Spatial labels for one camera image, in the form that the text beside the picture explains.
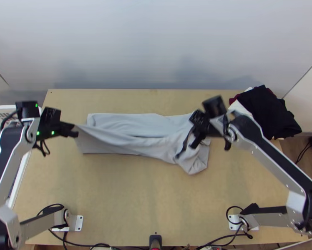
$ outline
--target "wooden tabletop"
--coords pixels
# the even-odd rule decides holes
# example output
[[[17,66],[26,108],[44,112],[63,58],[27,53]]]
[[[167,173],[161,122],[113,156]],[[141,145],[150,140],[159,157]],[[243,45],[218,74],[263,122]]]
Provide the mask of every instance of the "wooden tabletop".
[[[44,107],[62,110],[61,120],[83,124],[89,113],[158,113],[180,115],[201,108],[201,102],[222,95],[224,102],[239,90],[49,90]],[[80,232],[67,239],[79,244],[147,246],[160,234],[163,245],[202,245],[233,234],[226,220],[232,205],[245,208],[285,205],[287,189],[249,152],[213,138],[208,168],[189,176],[179,166],[132,155],[83,155],[72,138],[46,141],[51,155],[33,150],[14,210],[20,221],[53,203],[84,216]],[[290,228],[260,227],[254,238],[233,244],[306,240]],[[61,245],[49,232],[30,244]]]

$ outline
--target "black wire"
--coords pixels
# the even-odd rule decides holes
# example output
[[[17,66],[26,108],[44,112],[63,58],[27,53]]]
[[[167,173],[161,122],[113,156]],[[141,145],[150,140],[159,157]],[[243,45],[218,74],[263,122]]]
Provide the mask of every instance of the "black wire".
[[[247,236],[249,239],[253,239],[253,236],[250,235],[250,234],[248,234],[248,233],[246,233],[246,232],[245,232],[245,233],[242,233],[242,234],[238,234],[239,230],[242,228],[243,225],[244,225],[244,223],[242,223],[242,224],[238,227],[238,229],[237,229],[237,231],[236,231],[235,234],[222,236],[222,237],[220,237],[220,238],[217,238],[217,239],[215,239],[215,240],[213,240],[213,241],[208,242],[207,244],[205,244],[205,245],[203,245],[203,246],[199,246],[199,247],[197,247],[196,249],[197,249],[197,250],[200,250],[200,249],[202,249],[202,248],[204,248],[204,247],[207,247],[207,246],[211,246],[211,247],[225,247],[225,246],[230,245],[230,244],[235,240],[235,238],[236,238],[237,236]],[[225,239],[225,238],[229,238],[229,237],[232,237],[232,239],[231,239],[228,243],[226,243],[226,244],[222,244],[222,245],[213,244],[213,243],[215,243],[216,241],[219,241],[219,240],[222,240],[222,239]]]
[[[68,234],[68,231],[65,231],[63,233],[63,239],[62,239],[62,245],[65,250],[68,250],[67,247],[65,246],[65,239],[67,238],[67,234]]]
[[[229,208],[226,210],[226,219],[227,219],[231,224],[239,225],[239,224],[242,223],[241,221],[240,221],[240,222],[232,222],[232,221],[229,220],[228,212],[229,212],[229,210],[232,209],[232,208],[239,208],[241,211],[243,211],[243,208],[238,207],[238,206],[231,206],[231,207],[229,207]]]
[[[302,160],[302,158],[303,158],[305,152],[306,152],[308,149],[311,148],[311,146],[308,147],[308,145],[309,145],[309,142],[307,143],[307,145],[304,147],[304,149],[301,151],[301,153],[300,153],[299,156],[297,157],[295,164],[298,164],[298,163],[300,162],[300,160]]]
[[[242,234],[238,234],[239,230],[242,228],[242,226],[244,225],[244,223],[243,223],[243,222],[232,222],[232,221],[229,220],[228,212],[229,212],[230,209],[232,209],[232,208],[238,208],[238,209],[240,209],[240,210],[242,210],[242,211],[243,211],[243,208],[241,208],[241,207],[239,207],[239,206],[231,206],[231,207],[229,207],[229,208],[226,210],[226,219],[227,219],[231,224],[240,225],[240,226],[238,227],[237,231],[235,232],[235,234],[233,234],[233,235],[226,235],[226,236],[222,236],[222,237],[220,237],[220,238],[217,238],[216,240],[213,240],[213,241],[211,241],[211,242],[208,242],[207,244],[205,244],[205,245],[203,245],[203,246],[197,247],[196,250],[200,250],[200,249],[202,249],[202,248],[204,248],[204,247],[207,247],[207,246],[211,246],[211,247],[225,247],[225,246],[228,246],[228,245],[230,245],[230,244],[235,240],[235,238],[236,238],[237,236],[247,236],[249,239],[253,239],[253,236],[250,235],[250,234],[248,234],[248,233],[246,233],[246,232],[244,232],[244,233],[242,233]],[[223,244],[223,245],[213,245],[214,242],[217,242],[217,241],[219,241],[219,240],[222,240],[222,239],[225,239],[225,238],[229,238],[229,237],[232,237],[232,239],[231,239],[227,244]]]
[[[142,247],[132,247],[132,246],[130,246],[129,248],[136,248],[136,249],[146,250],[146,249],[144,249]]]
[[[297,157],[296,161],[295,161],[295,164],[298,164],[300,162],[300,160],[302,160],[303,156],[304,156],[304,153],[309,149],[311,148],[311,146],[309,146],[310,142],[308,142],[306,144],[306,146],[303,148],[303,150],[299,153],[299,156]]]
[[[61,206],[62,208],[64,208],[64,205],[62,205],[62,204],[60,204],[60,203],[52,204],[52,205],[49,205],[49,206],[43,208],[43,209],[37,214],[37,216],[40,215],[46,208],[51,208],[51,207],[54,207],[54,206]],[[66,240],[67,234],[68,234],[67,231],[64,232],[63,238],[60,238],[59,236],[57,236],[57,235],[56,235],[55,233],[53,233],[52,230],[50,230],[50,229],[48,229],[48,231],[49,231],[55,238],[57,238],[57,239],[59,239],[59,240],[62,241],[63,247],[65,248],[65,250],[67,250],[66,245],[65,245],[66,243],[67,243],[67,244],[70,244],[70,245],[77,246],[77,247],[87,247],[87,248],[91,248],[91,249],[93,249],[94,247],[97,247],[97,246],[98,246],[98,247],[104,247],[104,248],[105,248],[105,247],[106,247],[106,248],[108,248],[108,247],[110,248],[110,247],[111,247],[110,245],[105,244],[105,243],[97,243],[97,244],[95,244],[95,245],[76,244],[76,243],[73,243],[73,242],[70,242],[70,241],[67,241],[67,240]]]
[[[13,111],[11,114],[9,114],[6,118],[4,118],[4,119],[2,120],[2,122],[1,122],[1,127],[0,127],[0,131],[3,130],[4,124],[5,124],[9,119],[11,119],[15,114],[17,114],[18,111],[19,111],[19,109]]]

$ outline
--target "black robot arm segment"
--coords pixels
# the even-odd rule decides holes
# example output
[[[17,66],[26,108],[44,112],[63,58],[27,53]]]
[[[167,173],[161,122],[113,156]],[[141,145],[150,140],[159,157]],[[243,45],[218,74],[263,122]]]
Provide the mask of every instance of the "black robot arm segment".
[[[220,96],[209,99],[209,103],[215,105],[209,110],[220,110],[219,107],[224,106]],[[205,109],[205,113],[197,110],[200,119],[195,118],[196,112],[190,119],[202,134],[200,137],[215,134],[214,131],[211,134],[212,129],[206,125],[208,119],[209,124],[225,138],[226,150],[230,149],[229,144],[232,144],[250,151],[289,190],[285,206],[261,208],[253,203],[245,208],[238,215],[244,223],[244,230],[267,225],[291,227],[297,233],[311,234],[312,180],[263,136],[262,129],[256,121],[236,111],[224,112],[222,109],[222,114],[216,116],[215,112],[210,113],[209,110]]]
[[[63,206],[59,206],[44,210],[42,215],[19,222],[17,214],[6,205],[21,159],[38,140],[37,134],[41,132],[39,128],[58,131],[58,135],[78,136],[70,133],[72,124],[62,124],[57,119],[43,119],[47,116],[46,113],[40,117],[37,102],[17,102],[16,108],[18,120],[11,121],[0,135],[0,250],[18,249],[28,238],[49,228],[65,226],[67,230],[75,230],[78,219],[77,216],[69,215]]]

